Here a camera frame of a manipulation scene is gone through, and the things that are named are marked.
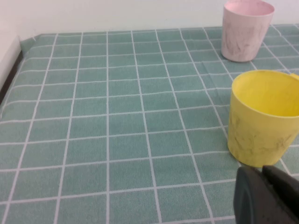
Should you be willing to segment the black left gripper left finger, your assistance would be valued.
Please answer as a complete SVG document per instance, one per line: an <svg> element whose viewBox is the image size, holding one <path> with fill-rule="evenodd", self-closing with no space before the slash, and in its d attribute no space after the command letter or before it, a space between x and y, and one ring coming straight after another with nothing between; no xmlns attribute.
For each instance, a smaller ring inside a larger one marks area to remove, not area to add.
<svg viewBox="0 0 299 224"><path fill-rule="evenodd" d="M266 181L262 170L256 168L238 168L233 206L237 224L297 223L277 204L271 185Z"/></svg>

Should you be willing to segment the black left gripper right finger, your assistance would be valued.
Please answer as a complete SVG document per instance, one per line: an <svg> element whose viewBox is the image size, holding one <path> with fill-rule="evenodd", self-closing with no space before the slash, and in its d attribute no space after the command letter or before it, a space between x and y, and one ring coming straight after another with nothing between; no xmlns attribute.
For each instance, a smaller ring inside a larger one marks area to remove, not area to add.
<svg viewBox="0 0 299 224"><path fill-rule="evenodd" d="M293 222L298 222L299 181L275 166L263 166L262 174L271 185L277 204Z"/></svg>

